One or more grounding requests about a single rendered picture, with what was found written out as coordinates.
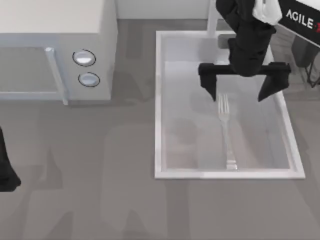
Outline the pale grey rounded box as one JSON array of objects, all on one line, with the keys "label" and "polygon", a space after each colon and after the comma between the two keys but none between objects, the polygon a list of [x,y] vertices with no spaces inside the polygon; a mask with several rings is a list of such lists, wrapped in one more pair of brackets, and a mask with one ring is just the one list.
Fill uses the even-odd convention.
[{"label": "pale grey rounded box", "polygon": [[283,18],[279,0],[255,0],[252,15],[257,20],[272,26],[277,25]]}]

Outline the tall white tap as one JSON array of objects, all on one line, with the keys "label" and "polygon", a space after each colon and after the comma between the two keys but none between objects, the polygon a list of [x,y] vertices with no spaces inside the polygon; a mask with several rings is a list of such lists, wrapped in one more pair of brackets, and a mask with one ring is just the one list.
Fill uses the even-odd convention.
[{"label": "tall white tap", "polygon": [[216,2],[209,0],[206,42],[211,48],[229,50],[229,41],[236,37],[236,33],[216,9]]}]

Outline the silver fork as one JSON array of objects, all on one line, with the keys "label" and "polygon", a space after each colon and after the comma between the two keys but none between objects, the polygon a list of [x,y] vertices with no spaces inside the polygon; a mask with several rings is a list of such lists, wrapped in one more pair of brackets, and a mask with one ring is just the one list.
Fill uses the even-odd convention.
[{"label": "silver fork", "polygon": [[229,134],[230,106],[229,98],[226,93],[218,94],[218,117],[222,126],[224,146],[226,151],[226,169],[235,171],[238,169],[238,165]]}]

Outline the white sink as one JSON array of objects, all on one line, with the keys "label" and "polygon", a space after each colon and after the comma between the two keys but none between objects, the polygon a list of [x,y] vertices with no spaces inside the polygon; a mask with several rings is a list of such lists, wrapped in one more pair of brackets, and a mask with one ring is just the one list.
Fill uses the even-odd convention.
[{"label": "white sink", "polygon": [[200,63],[227,65],[230,30],[157,31],[155,157],[157,179],[304,179],[282,92],[262,101],[263,75],[220,75],[217,94],[229,101],[228,129],[237,169],[226,166],[219,105],[201,87]]}]

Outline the small silver microwave knob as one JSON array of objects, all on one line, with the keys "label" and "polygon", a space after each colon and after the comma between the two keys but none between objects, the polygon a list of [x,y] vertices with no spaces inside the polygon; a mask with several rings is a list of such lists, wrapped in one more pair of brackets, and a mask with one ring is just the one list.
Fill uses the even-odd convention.
[{"label": "small silver microwave knob", "polygon": [[100,77],[93,72],[82,73],[77,77],[78,82],[87,88],[95,88],[101,82]]}]

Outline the large silver microwave knob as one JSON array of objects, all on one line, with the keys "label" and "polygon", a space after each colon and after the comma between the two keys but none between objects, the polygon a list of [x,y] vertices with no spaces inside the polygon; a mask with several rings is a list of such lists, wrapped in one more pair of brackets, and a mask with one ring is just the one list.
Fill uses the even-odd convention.
[{"label": "large silver microwave knob", "polygon": [[88,49],[81,49],[72,53],[72,60],[81,67],[90,67],[95,64],[97,58]]}]

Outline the pale microwave oven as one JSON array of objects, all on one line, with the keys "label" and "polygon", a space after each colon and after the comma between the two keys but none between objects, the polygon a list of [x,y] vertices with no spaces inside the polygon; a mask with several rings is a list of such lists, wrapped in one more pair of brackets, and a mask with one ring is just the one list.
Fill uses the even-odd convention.
[{"label": "pale microwave oven", "polygon": [[[0,0],[0,48],[54,48],[68,104],[111,99],[117,37],[115,0]],[[94,65],[73,61],[82,49],[94,53]],[[87,72],[99,76],[98,86],[78,82]]]}]

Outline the glass microwave door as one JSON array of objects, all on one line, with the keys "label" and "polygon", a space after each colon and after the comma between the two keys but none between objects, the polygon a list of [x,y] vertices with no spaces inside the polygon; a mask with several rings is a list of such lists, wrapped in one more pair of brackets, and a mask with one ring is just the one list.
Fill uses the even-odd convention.
[{"label": "glass microwave door", "polygon": [[61,99],[42,47],[0,47],[0,101]]}]

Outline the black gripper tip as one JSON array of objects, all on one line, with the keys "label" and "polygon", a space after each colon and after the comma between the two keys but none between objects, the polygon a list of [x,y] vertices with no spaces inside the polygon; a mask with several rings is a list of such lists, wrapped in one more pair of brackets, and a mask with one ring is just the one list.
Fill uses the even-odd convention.
[{"label": "black gripper tip", "polygon": [[21,184],[21,179],[10,163],[3,130],[0,127],[0,193],[14,192]]}]

